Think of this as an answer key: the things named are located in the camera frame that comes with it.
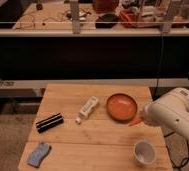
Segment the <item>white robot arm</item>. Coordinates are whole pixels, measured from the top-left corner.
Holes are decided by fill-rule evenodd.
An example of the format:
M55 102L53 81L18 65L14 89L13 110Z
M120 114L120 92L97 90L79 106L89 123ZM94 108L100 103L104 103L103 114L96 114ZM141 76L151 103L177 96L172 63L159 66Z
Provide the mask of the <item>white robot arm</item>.
M141 111L150 126L165 126L189 140L189 90L174 88Z

